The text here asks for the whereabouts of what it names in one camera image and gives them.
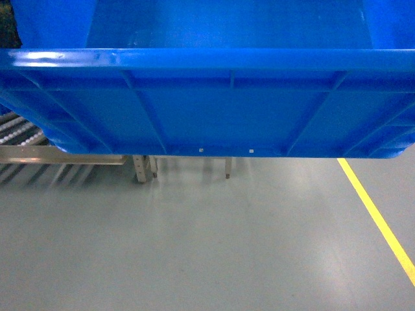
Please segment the blue plastic bin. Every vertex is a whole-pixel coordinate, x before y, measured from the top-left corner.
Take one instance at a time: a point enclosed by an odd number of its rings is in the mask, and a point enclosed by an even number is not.
[[[415,141],[415,2],[12,0],[5,105],[63,150],[393,157]]]

